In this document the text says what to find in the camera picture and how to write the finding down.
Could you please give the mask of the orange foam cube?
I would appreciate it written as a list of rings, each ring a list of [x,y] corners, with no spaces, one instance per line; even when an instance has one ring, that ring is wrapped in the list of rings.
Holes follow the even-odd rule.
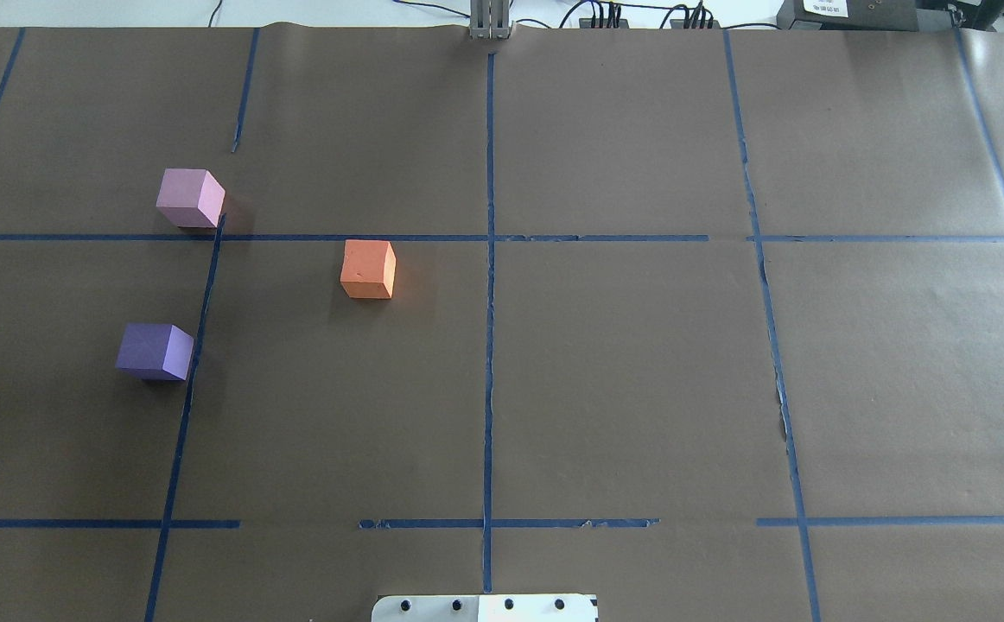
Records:
[[[394,296],[397,257],[388,240],[345,240],[340,284],[349,298],[389,300]]]

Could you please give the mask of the brown paper table cover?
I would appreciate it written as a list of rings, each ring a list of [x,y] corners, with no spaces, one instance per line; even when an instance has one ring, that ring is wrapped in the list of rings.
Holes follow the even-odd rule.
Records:
[[[0,29],[0,621],[549,591],[1004,621],[1004,33]]]

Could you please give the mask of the pink foam cube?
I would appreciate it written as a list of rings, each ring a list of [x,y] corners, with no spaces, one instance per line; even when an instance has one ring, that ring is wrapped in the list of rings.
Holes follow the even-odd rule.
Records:
[[[163,170],[156,208],[179,228],[217,228],[226,191],[208,169]]]

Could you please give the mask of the purple foam cube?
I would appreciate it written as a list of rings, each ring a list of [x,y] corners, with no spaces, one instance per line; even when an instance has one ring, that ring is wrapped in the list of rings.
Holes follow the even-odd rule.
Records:
[[[186,381],[194,336],[174,324],[128,323],[115,369],[145,381]]]

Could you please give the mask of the black computer box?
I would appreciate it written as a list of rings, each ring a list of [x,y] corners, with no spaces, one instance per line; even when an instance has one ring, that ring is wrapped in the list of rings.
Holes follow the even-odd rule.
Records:
[[[775,16],[781,30],[939,32],[957,27],[953,13],[919,1],[784,1]]]

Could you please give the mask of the aluminium frame post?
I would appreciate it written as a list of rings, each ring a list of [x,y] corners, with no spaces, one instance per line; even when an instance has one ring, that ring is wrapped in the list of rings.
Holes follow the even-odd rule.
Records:
[[[510,0],[471,0],[469,34],[472,40],[510,39],[513,31]]]

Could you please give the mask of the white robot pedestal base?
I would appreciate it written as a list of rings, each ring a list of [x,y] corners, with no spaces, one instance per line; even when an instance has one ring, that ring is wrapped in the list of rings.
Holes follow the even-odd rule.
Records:
[[[372,621],[598,621],[595,595],[582,593],[388,595]]]

